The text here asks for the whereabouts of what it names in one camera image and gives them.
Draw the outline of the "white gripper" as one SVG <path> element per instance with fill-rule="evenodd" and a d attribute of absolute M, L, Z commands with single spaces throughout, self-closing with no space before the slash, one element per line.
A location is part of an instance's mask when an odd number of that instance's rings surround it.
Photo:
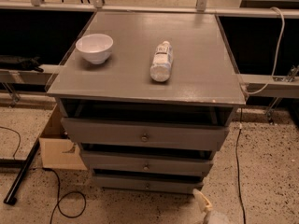
<path fill-rule="evenodd" d="M 200 190 L 193 189 L 192 194 L 198 203 L 200 211 L 206 213 L 204 224 L 231 224 L 225 214 L 212 210 L 212 203 Z"/>

